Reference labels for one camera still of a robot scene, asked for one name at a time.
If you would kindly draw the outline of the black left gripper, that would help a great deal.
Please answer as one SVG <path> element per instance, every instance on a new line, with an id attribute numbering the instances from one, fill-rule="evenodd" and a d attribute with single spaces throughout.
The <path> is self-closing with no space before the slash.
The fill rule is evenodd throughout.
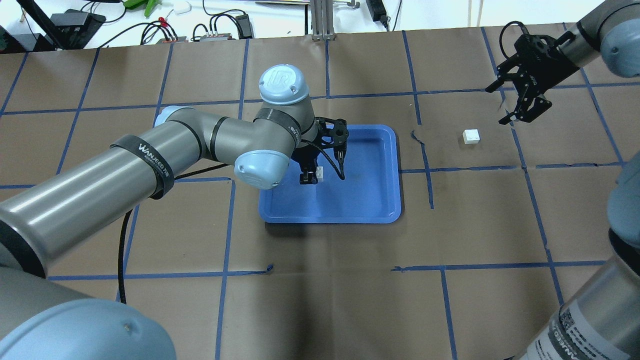
<path id="1" fill-rule="evenodd" d="M 317 176 L 317 166 L 318 166 L 318 155 L 320 155 L 320 150 L 318 150 L 315 146 L 310 145 L 320 145 L 320 135 L 316 135 L 313 140 L 307 140 L 302 138 L 297 148 L 295 148 L 292 153 L 292 159 L 297 162 L 301 168 L 301 174 L 299 176 L 299 184 L 300 185 L 317 185 L 318 184 L 318 176 Z"/>

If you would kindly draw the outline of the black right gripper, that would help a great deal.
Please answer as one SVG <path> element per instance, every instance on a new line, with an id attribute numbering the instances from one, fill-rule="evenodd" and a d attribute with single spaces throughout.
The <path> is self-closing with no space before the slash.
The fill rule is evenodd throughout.
<path id="1" fill-rule="evenodd" d="M 498 121 L 500 125 L 532 123 L 553 106 L 544 93 L 579 70 L 558 50 L 557 39 L 549 35 L 522 34 L 514 49 L 514 55 L 496 66 L 496 80 L 485 88 L 492 93 L 512 82 L 518 92 L 514 109 Z"/>

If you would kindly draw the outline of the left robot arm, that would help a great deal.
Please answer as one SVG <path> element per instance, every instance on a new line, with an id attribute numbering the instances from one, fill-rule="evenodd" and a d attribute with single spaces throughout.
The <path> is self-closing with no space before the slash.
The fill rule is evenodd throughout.
<path id="1" fill-rule="evenodd" d="M 174 360 L 169 333 L 120 301 L 48 280 L 52 264 L 134 210 L 164 198 L 179 175 L 207 159 L 270 191 L 291 158 L 319 135 L 310 89 L 293 64 L 260 76 L 253 120 L 169 105 L 139 136 L 1 203 L 3 360 Z"/>

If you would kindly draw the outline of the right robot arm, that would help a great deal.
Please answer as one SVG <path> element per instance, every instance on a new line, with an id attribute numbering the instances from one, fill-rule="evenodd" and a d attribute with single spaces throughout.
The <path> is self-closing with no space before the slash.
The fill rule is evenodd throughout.
<path id="1" fill-rule="evenodd" d="M 639 155 L 624 156 L 599 94 L 639 87 L 639 2 L 604 0 L 575 23 L 483 31 L 501 124 L 563 304 L 513 360 L 639 358 Z"/>

